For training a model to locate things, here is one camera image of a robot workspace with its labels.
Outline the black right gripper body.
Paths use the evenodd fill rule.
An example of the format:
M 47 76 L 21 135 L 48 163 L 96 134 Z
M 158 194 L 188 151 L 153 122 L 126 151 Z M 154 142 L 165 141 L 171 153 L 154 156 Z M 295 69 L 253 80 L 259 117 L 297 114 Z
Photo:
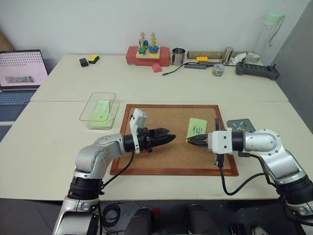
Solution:
M 218 118 L 215 119 L 215 130 L 220 130 L 220 120 Z M 208 150 L 213 151 L 213 133 L 210 132 L 207 134 L 207 143 L 208 143 Z M 224 166 L 224 154 L 215 154 L 214 165 L 218 168 L 223 168 Z

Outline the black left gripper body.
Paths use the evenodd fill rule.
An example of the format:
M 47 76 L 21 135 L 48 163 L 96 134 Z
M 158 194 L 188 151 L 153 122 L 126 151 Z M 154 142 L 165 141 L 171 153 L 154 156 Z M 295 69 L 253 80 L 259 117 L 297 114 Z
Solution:
M 156 129 L 148 129 L 146 127 L 137 129 L 137 139 L 141 152 L 152 152 L 153 147 L 157 146 Z

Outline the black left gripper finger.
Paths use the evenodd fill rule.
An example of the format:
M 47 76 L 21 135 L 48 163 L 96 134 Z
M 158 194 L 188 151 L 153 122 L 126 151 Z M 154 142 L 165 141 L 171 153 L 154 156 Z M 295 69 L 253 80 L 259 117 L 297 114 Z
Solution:
M 173 141 L 175 138 L 176 138 L 176 135 L 174 134 L 165 134 L 165 135 L 154 137 L 154 147 L 168 144 L 169 142 Z
M 166 128 L 156 128 L 154 129 L 154 138 L 165 138 L 169 136 L 169 132 Z

